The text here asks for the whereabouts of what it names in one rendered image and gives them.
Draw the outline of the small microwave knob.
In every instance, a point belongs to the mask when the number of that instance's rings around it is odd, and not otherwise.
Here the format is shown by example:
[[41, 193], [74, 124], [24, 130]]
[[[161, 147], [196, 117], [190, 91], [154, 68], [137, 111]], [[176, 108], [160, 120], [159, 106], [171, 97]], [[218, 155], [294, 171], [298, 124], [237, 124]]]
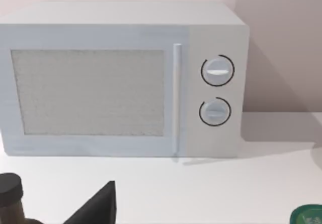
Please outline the small microwave knob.
[[203, 102], [199, 107], [200, 120], [210, 126], [224, 125], [231, 117], [231, 106], [226, 99], [216, 97], [209, 102]]

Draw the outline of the pale microwave oven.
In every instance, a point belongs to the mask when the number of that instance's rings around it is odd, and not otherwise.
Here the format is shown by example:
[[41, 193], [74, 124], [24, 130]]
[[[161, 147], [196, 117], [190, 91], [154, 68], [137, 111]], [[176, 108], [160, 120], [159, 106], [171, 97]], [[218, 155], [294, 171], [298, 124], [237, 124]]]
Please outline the pale microwave oven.
[[[217, 2], [78, 1], [40, 2], [0, 17], [1, 25], [148, 25], [182, 26], [188, 30], [186, 127], [184, 152], [178, 157], [234, 158], [241, 142], [249, 27], [225, 4]], [[232, 80], [222, 87], [201, 77], [205, 60], [229, 57]], [[199, 107], [216, 97], [226, 99], [231, 117], [210, 127], [199, 118]]]

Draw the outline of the microwave oven door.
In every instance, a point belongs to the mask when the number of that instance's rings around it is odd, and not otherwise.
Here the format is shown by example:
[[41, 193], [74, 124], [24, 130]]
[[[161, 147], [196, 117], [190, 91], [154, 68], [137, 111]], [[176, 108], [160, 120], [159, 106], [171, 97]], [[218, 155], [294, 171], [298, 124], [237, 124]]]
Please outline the microwave oven door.
[[181, 156], [188, 39], [182, 26], [1, 25], [5, 153], [174, 157], [173, 45], [180, 43]]

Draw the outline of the large microwave knob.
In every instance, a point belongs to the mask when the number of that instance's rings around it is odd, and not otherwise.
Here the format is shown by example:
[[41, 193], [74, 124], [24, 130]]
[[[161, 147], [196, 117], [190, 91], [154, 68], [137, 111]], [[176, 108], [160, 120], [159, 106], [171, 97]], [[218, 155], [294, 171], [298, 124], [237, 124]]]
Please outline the large microwave knob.
[[227, 85], [232, 80], [234, 73], [234, 64], [226, 55], [218, 55], [213, 59], [205, 60], [201, 66], [203, 81], [213, 87]]

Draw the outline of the brown bottle with black cap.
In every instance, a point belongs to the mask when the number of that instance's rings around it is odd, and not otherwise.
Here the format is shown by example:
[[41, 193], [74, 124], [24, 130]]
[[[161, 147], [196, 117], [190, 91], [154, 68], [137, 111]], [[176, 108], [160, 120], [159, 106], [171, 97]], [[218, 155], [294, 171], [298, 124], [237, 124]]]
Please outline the brown bottle with black cap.
[[0, 174], [0, 224], [44, 224], [27, 218], [22, 205], [23, 186], [15, 173]]

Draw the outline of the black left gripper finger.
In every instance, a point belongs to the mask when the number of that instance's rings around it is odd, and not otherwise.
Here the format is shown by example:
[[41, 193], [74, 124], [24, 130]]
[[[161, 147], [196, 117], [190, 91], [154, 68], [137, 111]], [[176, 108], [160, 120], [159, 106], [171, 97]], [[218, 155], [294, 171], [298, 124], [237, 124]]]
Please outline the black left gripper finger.
[[109, 181], [63, 224], [116, 224], [116, 183]]

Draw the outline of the green can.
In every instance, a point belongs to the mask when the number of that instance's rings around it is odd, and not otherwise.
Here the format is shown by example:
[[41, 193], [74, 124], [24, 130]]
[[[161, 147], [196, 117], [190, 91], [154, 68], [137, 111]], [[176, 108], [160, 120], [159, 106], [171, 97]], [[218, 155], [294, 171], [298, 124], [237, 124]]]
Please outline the green can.
[[295, 208], [289, 224], [322, 224], [322, 204], [306, 204]]

